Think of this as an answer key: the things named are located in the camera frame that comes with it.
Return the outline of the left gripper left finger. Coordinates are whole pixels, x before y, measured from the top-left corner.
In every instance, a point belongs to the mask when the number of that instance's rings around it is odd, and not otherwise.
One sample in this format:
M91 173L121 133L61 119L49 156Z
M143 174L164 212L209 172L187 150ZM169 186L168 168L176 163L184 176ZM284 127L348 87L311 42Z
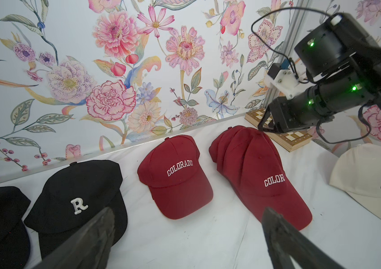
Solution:
M114 235L114 213L111 208L106 207L35 268L105 269Z

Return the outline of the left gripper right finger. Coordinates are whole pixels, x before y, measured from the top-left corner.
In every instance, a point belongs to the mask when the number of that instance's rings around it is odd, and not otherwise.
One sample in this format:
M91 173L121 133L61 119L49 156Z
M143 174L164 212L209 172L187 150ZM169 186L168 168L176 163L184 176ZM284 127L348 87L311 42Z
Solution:
M262 228L275 269L293 269L293 262L302 269L343 268L270 207L264 210Z

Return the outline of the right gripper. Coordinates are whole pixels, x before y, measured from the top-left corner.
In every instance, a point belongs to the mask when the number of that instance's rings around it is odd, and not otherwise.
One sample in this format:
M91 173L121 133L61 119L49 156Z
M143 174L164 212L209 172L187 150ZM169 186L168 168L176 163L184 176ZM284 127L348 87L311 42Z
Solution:
M335 115L351 108L373 105L372 96L358 86L320 84L288 100L278 97L271 102L258 129L269 133L307 130L334 120Z

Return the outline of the red cap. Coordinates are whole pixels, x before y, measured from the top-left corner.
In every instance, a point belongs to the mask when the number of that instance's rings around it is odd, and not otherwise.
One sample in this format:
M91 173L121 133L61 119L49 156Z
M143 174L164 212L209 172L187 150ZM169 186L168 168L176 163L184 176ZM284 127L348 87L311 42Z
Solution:
M229 127L211 143L209 154L212 161L216 163L216 169L220 174L223 174L224 157L230 142L243 129L245 129L244 126Z
M213 190L199 157L195 140L178 135L166 138L140 163L139 180L165 217L182 219L212 201Z
M287 178L279 152L265 133L251 127L239 131L226 150L223 169L222 176L258 221L270 207L297 230L311 223L308 206Z

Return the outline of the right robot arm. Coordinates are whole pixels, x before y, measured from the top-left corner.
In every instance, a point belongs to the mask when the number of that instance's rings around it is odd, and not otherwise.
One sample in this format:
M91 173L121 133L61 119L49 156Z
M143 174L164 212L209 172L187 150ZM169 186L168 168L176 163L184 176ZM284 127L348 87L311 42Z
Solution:
M381 47L348 13L335 13L295 46L312 82L295 94L298 82L274 86L283 92L267 107L258 129L288 133L331 122L356 106L381 109Z

